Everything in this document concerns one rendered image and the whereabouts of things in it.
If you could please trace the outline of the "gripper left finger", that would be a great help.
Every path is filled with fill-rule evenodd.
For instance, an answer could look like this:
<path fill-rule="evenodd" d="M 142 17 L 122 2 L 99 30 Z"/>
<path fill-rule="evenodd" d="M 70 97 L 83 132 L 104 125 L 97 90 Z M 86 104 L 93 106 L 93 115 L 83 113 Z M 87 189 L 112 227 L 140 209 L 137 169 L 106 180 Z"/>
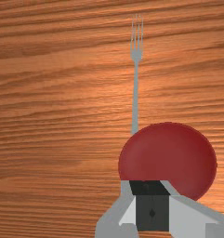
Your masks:
<path fill-rule="evenodd" d="M 95 238 L 139 238 L 139 231 L 149 229 L 150 185 L 122 180 L 119 198 L 97 222 Z"/>

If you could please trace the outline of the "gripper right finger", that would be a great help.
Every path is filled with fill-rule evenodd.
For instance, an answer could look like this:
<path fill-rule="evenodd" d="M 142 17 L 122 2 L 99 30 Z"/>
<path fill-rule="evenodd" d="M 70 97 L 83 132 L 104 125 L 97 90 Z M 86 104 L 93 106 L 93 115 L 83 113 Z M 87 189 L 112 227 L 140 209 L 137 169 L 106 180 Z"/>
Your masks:
<path fill-rule="evenodd" d="M 166 180 L 152 181 L 151 228 L 173 238 L 224 238 L 224 215 L 178 191 Z"/>

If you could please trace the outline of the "red round plate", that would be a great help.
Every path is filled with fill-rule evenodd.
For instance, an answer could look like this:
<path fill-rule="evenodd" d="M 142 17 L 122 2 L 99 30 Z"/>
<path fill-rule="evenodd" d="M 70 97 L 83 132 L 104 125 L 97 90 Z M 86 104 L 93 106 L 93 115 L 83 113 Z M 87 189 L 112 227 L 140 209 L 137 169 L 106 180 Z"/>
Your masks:
<path fill-rule="evenodd" d="M 208 139 L 180 123 L 159 123 L 135 133 L 123 147 L 121 180 L 167 180 L 176 191 L 200 199 L 217 173 L 217 158 Z"/>

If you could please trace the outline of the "grey metal fork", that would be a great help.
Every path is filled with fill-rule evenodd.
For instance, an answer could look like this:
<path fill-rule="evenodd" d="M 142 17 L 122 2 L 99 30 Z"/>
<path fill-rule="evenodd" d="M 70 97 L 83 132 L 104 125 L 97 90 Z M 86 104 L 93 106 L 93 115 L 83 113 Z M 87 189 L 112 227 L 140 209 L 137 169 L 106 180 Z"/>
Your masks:
<path fill-rule="evenodd" d="M 132 100 L 132 126 L 131 134 L 138 132 L 138 64 L 143 56 L 143 18 L 136 15 L 132 19 L 132 30 L 130 38 L 130 58 L 134 62 L 134 87 Z"/>

